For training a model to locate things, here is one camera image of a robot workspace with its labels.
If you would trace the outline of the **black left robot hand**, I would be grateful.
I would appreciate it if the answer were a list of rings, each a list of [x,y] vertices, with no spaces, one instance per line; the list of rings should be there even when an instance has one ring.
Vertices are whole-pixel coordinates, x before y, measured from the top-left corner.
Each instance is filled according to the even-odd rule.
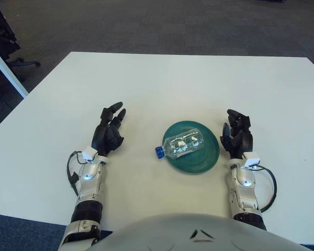
[[[96,127],[92,148],[97,150],[98,155],[105,156],[122,145],[124,138],[119,133],[119,128],[126,115],[126,109],[122,109],[117,116],[114,114],[123,106],[123,102],[117,102],[102,110],[100,124]]]

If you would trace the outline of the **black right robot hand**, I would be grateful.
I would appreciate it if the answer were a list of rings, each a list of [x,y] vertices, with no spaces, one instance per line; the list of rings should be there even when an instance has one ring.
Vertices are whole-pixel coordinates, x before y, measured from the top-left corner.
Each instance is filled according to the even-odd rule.
[[[243,153],[253,150],[250,118],[232,109],[227,114],[229,123],[223,124],[220,142],[231,159],[241,159]]]

